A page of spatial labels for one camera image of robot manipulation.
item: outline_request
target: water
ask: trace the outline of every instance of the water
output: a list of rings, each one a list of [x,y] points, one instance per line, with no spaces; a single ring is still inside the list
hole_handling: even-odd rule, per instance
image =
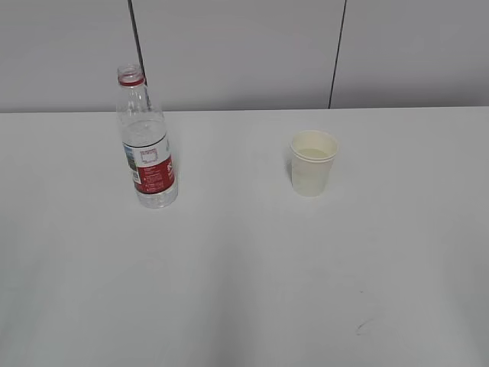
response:
[[[166,133],[166,126],[159,119],[132,122],[122,132],[124,143],[133,147],[153,145],[161,140]],[[136,195],[138,195],[139,202],[147,208],[164,208],[175,201],[178,196],[177,179],[175,177],[173,184],[160,193],[142,193],[136,190]]]
[[[328,157],[328,154],[324,151],[315,148],[301,149],[299,150],[299,154],[312,159],[326,159]]]

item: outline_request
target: dark mark on table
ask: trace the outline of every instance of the dark mark on table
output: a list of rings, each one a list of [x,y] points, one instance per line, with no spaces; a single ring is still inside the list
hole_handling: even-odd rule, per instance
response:
[[[356,334],[357,336],[360,336],[360,335],[366,335],[367,333],[362,333],[361,332],[361,328],[364,327],[365,325],[367,325],[368,323],[374,321],[375,319],[372,317],[371,319],[368,319],[367,321],[364,321],[363,323],[361,323],[358,327],[357,327],[357,331],[356,331]]]

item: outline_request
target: panel seam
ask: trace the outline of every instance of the panel seam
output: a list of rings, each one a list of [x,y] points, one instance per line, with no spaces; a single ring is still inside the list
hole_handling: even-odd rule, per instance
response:
[[[347,2],[348,2],[348,0],[345,0],[345,3],[343,5],[342,25],[339,28],[338,47],[336,48],[335,68],[333,69],[333,78],[331,80],[331,89],[329,90],[328,109],[331,108],[331,102],[332,102],[332,99],[333,99],[333,92],[334,92],[334,89],[335,89],[336,69],[338,68],[339,50],[340,50],[340,48],[342,46],[343,26],[345,25],[346,3]]]

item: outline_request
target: white wall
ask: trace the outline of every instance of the white wall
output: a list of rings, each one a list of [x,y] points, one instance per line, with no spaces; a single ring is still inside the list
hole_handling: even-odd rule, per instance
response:
[[[134,11],[165,109],[328,106],[343,0],[134,0]]]
[[[489,104],[487,0],[348,0],[332,107]]]
[[[134,0],[165,109],[324,108],[342,0]],[[113,110],[127,2],[4,0],[0,112]]]
[[[113,110],[136,61],[126,2],[2,0],[0,111]]]

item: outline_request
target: plastic water bottle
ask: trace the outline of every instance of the plastic water bottle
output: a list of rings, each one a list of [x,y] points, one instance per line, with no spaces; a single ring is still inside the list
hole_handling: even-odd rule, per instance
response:
[[[151,105],[138,65],[118,68],[118,127],[138,199],[163,208],[178,195],[163,113]]]

